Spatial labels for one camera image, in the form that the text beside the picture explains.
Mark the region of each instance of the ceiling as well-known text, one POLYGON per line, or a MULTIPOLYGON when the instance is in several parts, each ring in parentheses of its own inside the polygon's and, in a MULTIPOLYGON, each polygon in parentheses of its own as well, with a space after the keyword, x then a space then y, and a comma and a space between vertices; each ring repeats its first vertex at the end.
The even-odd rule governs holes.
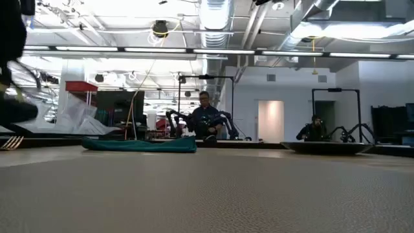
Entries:
MULTIPOLYGON (((81 46, 117 46, 117 47, 201 47, 201 35, 208 31, 201 25, 201 2, 206 0, 37 0, 36 16, 28 20, 27 45, 81 45, 81 46), (166 20, 169 34, 164 39, 153 36, 151 27, 156 20, 166 20)), ((299 1, 284 0, 284 7, 279 10, 267 10, 259 34, 253 39, 252 49, 268 49, 282 44, 285 34, 290 31, 290 15, 294 12, 299 1)), ((264 7, 258 12, 255 22, 264 12, 264 7)), ((414 12, 414 3, 408 9, 414 12)), ((243 36, 252 13, 251 0, 234 0, 231 17, 230 40, 228 48, 241 48, 243 36)), ((397 37, 414 39, 414 33, 408 32, 397 37)), ((399 43, 367 43, 368 41, 350 42, 334 38, 319 38, 315 41, 315 50, 336 52, 414 52, 414 41, 399 43)), ((312 50, 312 43, 299 43, 297 50, 312 50)), ((38 56, 30 54, 22 58, 22 62, 60 78, 62 56, 38 56)), ((77 59, 85 60, 88 81, 100 87, 145 87, 176 89, 178 87, 177 75, 202 74, 203 57, 201 55, 186 55, 165 57, 150 54, 146 57, 112 58, 93 54, 88 57, 79 56, 77 59), (105 82, 96 83, 96 74, 104 74, 105 82)), ((237 66, 235 56, 221 58, 221 66, 237 66)), ((335 72, 352 59, 318 58, 317 67, 331 68, 335 72)), ((282 61, 277 66, 314 67, 312 58, 300 58, 298 62, 282 61)), ((32 85, 26 74, 16 72, 17 83, 32 85)), ((197 79, 188 80, 183 88, 209 89, 217 91, 219 96, 219 82, 205 82, 197 79)), ((178 91, 147 91, 146 101, 152 102, 151 107, 159 99, 159 107, 155 111, 162 111, 165 105, 174 108, 172 101, 178 98, 178 91)), ((197 104, 197 92, 193 92, 187 111, 191 111, 197 104)))

